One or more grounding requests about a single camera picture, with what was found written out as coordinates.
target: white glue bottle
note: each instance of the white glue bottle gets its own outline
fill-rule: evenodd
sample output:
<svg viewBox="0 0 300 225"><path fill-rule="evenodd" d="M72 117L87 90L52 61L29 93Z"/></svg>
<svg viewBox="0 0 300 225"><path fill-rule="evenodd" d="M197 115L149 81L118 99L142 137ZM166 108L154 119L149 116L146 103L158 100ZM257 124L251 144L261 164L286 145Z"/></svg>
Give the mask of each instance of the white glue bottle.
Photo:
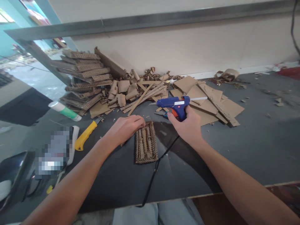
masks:
<svg viewBox="0 0 300 225"><path fill-rule="evenodd" d="M75 112L73 112L72 110L70 110L69 108L67 108L65 105L61 104L58 101L53 101L48 106L76 122L78 122L82 118L80 115L76 114Z"/></svg>

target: black cable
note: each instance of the black cable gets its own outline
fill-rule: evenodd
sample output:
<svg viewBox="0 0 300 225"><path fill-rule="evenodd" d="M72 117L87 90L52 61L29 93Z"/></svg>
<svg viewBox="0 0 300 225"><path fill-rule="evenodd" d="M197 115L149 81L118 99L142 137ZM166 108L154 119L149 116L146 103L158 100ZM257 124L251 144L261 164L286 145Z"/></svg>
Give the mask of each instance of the black cable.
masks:
<svg viewBox="0 0 300 225"><path fill-rule="evenodd" d="M178 138L179 138L179 135L177 136L177 138L175 138L175 140L172 142L172 144L170 145L170 147L165 151L165 153L164 153L164 154L156 161L156 163L155 163L155 168L154 168L154 171L153 171L153 174L152 174L152 177L151 177L151 180L150 180L150 183L149 183L149 186L148 186L146 195L145 195L145 197L144 197L143 203L142 203L141 206L137 206L137 207L142 208L142 207L146 204L146 201L147 201L147 199L148 199L148 195L149 195L150 190L151 190L152 182L153 182L154 177L155 177L155 174L156 174L156 172L157 172L159 163L160 163L161 159L162 159L163 157L165 157L165 155L168 153L168 151L172 148L173 144L177 141Z"/></svg>
<svg viewBox="0 0 300 225"><path fill-rule="evenodd" d="M300 56L300 49L299 49L299 47L296 43L295 37L294 37L295 11L296 11L297 4L298 4L298 0L295 0L295 4L294 4L294 8L293 8L293 14L292 14L291 36L292 36L292 39L293 39L295 49L297 50L297 53Z"/></svg>
<svg viewBox="0 0 300 225"><path fill-rule="evenodd" d="M30 66L30 65L28 65L28 64L25 64L25 63L18 62L18 61L16 61L16 60L13 60L13 59L7 58L7 57L5 57L5 56L1 56L1 55L0 55L0 57L3 57L3 58L5 58L5 59L9 59L9 60L11 60L11 61L15 61L15 62L17 62L17 63L21 63L21 64L23 64L23 65L26 65L26 66ZM33 67L33 66L30 66L30 67L32 67L32 68L35 68L35 69L39 69L39 70L42 70L42 71L50 72L49 70L43 70L43 69L36 68L36 67Z"/></svg>

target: hand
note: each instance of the hand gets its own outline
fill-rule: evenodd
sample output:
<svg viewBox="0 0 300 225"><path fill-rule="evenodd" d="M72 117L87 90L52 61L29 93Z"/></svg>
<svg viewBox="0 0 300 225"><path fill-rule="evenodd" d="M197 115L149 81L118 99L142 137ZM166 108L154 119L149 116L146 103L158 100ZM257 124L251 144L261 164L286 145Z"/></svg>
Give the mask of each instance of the hand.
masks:
<svg viewBox="0 0 300 225"><path fill-rule="evenodd" d="M168 118L179 136L193 149L197 150L199 145L202 145L204 142L200 126L201 118L190 106L185 108L185 112L187 113L187 118L182 122L179 122L171 112L168 112Z"/></svg>
<svg viewBox="0 0 300 225"><path fill-rule="evenodd" d="M145 125L145 120L141 116L120 117L103 138L108 139L116 148L131 138L138 129L143 128Z"/></svg>

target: metal frame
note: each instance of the metal frame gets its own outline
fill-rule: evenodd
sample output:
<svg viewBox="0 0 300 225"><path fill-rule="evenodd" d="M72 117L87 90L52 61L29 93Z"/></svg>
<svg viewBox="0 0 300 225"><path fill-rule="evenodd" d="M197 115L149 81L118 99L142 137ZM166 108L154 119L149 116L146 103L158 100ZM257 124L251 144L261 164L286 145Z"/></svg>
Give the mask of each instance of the metal frame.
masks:
<svg viewBox="0 0 300 225"><path fill-rule="evenodd" d="M225 7L202 8L190 11L63 23L51 26L6 30L5 32L26 49L26 51L32 54L33 57L40 61L56 77L68 85L70 83L70 78L65 74L59 73L51 66L51 59L33 42L34 40L291 13L294 3L294 0L260 2Z"/></svg>

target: dark table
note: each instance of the dark table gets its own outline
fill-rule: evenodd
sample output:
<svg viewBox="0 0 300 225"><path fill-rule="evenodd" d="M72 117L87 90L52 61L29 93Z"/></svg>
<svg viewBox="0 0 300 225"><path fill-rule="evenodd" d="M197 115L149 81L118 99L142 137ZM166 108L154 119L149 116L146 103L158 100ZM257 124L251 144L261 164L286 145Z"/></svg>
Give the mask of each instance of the dark table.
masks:
<svg viewBox="0 0 300 225"><path fill-rule="evenodd" d="M242 105L245 110L236 117L241 124L229 128L220 122L202 127L204 139L220 154L247 172L263 185L294 182L300 180L300 81L278 75L263 75L258 80L253 74L240 75L239 78L249 81L247 89L237 90L233 85L216 86L234 102ZM275 106L274 96L261 91L265 89L273 93L280 92L285 106ZM143 103L134 110L134 114L151 116L157 137L158 156L161 156L177 137L170 122L159 115L153 114L156 106L149 106L150 101ZM95 142L103 137L112 126L113 119L126 116L116 110L105 116L104 123L90 135L84 145L84 151L76 151L73 164L67 168L69 172L89 152ZM36 126L35 132L28 135L23 148L40 148L48 143L51 131L59 125L49 121L80 127L80 133L91 123L89 116L80 122L72 122L63 115L50 110ZM80 212L118 208L141 204L150 178L154 163L145 165L134 164L134 137L122 148L118 147L107 158L84 201ZM30 173L24 172L24 184ZM32 197L20 203L16 196L11 206L0 215L0 223L19 222L24 220L33 209L46 197L46 189L55 179L45 181L40 190ZM195 151L179 138L159 166L153 181L148 202L159 202L170 199L203 196L221 192L221 189L203 160Z"/></svg>

